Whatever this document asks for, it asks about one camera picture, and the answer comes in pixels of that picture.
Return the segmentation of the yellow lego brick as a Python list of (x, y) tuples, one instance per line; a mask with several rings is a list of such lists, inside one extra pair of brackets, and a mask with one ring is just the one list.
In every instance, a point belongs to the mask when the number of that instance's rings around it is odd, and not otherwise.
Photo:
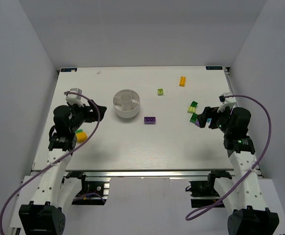
[(84, 143), (87, 140), (87, 138), (88, 138), (88, 136), (87, 136), (87, 134), (85, 132), (78, 132), (78, 133), (76, 133), (76, 137), (77, 137), (77, 142), (78, 143)]

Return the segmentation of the dark green lego brick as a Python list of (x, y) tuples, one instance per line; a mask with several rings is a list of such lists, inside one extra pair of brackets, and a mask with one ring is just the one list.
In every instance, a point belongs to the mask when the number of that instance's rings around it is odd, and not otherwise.
[(191, 118), (190, 118), (190, 122), (196, 123), (196, 121), (197, 121), (197, 114), (196, 114), (196, 113), (193, 113), (192, 116), (191, 116)]

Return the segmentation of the dark green 2x2 lego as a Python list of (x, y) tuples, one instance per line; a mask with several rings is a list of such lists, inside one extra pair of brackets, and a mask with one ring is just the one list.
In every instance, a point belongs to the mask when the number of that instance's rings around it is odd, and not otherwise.
[(191, 103), (191, 107), (194, 107), (194, 108), (196, 108), (197, 107), (197, 105), (198, 105), (198, 103), (197, 102), (195, 102), (195, 101), (193, 101), (192, 103)]

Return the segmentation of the orange 2x4 lego brick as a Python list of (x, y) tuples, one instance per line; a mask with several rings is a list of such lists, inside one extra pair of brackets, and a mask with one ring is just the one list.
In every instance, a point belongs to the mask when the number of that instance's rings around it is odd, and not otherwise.
[(179, 86), (184, 87), (186, 84), (186, 77), (182, 76), (179, 80)]

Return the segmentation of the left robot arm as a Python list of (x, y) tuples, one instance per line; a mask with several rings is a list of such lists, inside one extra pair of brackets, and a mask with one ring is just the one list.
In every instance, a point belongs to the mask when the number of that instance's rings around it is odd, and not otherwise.
[(73, 151), (77, 150), (76, 131), (83, 123), (99, 123), (107, 108), (89, 100), (68, 98), (65, 105), (53, 111), (54, 125), (49, 131), (48, 158), (36, 192), (19, 217), (27, 235), (61, 235), (66, 225), (65, 210), (82, 190), (79, 179), (65, 179), (65, 171)]

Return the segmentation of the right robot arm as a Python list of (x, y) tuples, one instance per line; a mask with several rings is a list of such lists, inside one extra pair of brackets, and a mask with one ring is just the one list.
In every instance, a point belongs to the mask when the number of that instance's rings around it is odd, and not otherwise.
[(219, 194), (229, 216), (230, 235), (272, 235), (279, 225), (279, 216), (268, 208), (254, 164), (255, 148), (248, 136), (251, 113), (245, 108), (205, 107), (198, 116), (199, 126), (220, 129), (224, 134), (224, 148), (232, 164), (235, 178), (226, 172), (212, 172), (209, 181)]

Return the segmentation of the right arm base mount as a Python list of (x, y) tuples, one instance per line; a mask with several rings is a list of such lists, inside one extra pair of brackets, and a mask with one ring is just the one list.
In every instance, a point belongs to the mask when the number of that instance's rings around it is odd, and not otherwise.
[(215, 180), (219, 178), (228, 178), (232, 180), (229, 172), (224, 170), (212, 170), (205, 181), (190, 181), (185, 188), (186, 192), (191, 194), (191, 207), (200, 208), (216, 202), (220, 196), (214, 189)]

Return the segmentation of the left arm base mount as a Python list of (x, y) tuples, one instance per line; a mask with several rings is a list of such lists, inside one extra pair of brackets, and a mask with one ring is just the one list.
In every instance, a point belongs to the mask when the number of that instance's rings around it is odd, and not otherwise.
[(106, 203), (110, 180), (108, 178), (90, 177), (84, 172), (73, 173), (81, 181), (81, 190), (76, 194), (73, 205), (103, 206)]

